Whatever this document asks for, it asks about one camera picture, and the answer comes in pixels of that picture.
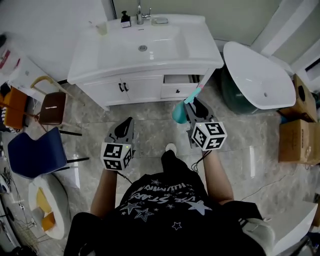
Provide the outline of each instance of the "wooden chair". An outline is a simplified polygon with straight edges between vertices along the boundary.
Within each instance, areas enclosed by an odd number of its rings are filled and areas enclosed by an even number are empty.
[[[36,84],[43,80],[49,81],[50,84],[56,86],[61,91],[47,94],[41,89],[36,88]],[[44,125],[58,126],[62,124],[66,126],[72,126],[71,124],[63,122],[67,95],[85,106],[85,104],[80,99],[71,95],[68,91],[62,88],[60,84],[58,84],[47,75],[38,77],[32,83],[30,88],[35,89],[45,95],[40,112],[34,116],[34,119],[41,125],[41,127],[45,131],[47,130],[45,129]]]

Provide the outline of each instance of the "white sneaker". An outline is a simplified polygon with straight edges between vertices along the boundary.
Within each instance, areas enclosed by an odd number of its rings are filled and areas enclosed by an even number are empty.
[[[177,154],[177,147],[176,147],[176,145],[173,144],[173,143],[169,143],[168,145],[166,145],[166,147],[165,147],[165,152],[167,152],[168,150],[172,150],[173,153],[174,153],[174,155]]]

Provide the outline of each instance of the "drain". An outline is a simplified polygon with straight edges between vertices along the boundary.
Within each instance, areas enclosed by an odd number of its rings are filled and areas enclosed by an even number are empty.
[[[140,52],[144,52],[144,51],[146,51],[147,49],[148,49],[148,47],[147,47],[146,45],[140,45],[139,48],[138,48],[138,50],[139,50]]]

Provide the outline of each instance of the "soap dispenser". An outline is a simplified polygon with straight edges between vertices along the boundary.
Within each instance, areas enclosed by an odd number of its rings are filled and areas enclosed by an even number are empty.
[[[123,28],[131,27],[130,16],[127,15],[127,11],[124,10],[121,13],[123,14],[123,16],[121,17],[121,27]]]

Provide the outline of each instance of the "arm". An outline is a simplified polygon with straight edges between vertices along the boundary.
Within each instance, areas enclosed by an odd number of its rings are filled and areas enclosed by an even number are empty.
[[[203,165],[209,198],[221,205],[233,201],[234,193],[218,153],[216,151],[209,153],[203,159]]]
[[[117,174],[113,170],[104,169],[92,201],[91,214],[103,219],[115,208],[116,187]]]

